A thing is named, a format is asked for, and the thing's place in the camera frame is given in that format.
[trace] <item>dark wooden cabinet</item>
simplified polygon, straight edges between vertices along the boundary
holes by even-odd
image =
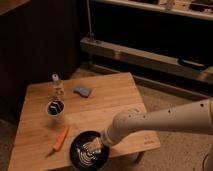
[[[79,65],[74,0],[31,0],[0,16],[0,117],[14,121],[29,83]]]

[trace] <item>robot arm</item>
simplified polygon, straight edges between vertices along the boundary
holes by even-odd
[[[113,146],[141,130],[212,134],[213,99],[151,113],[142,113],[138,109],[123,111],[101,132],[101,141],[106,146]]]

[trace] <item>table leg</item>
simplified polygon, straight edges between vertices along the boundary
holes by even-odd
[[[145,151],[139,152],[137,158],[135,159],[135,163],[139,164],[144,154]]]

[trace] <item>bottle cap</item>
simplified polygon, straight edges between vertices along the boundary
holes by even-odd
[[[53,74],[52,78],[53,78],[53,81],[58,81],[59,80],[58,74]]]

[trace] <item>speckled floor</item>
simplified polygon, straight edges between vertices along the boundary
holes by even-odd
[[[72,78],[94,76],[97,73],[78,69]],[[171,94],[139,86],[148,111],[165,109],[189,100]],[[6,171],[16,126],[0,120],[0,171]],[[208,153],[213,137],[210,135],[158,132],[161,148],[147,151],[139,164],[133,164],[136,154],[111,159],[103,171],[201,171],[202,160]]]

